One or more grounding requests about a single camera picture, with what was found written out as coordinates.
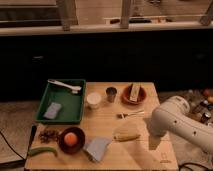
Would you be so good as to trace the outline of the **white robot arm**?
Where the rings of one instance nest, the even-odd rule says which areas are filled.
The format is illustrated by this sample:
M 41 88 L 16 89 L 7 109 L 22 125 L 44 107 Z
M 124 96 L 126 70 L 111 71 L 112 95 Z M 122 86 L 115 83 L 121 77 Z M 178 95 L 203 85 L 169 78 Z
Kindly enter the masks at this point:
M 149 134 L 163 137 L 170 131 L 213 155 L 213 128 L 187 116 L 190 106 L 181 96 L 172 96 L 156 107 L 147 127 Z

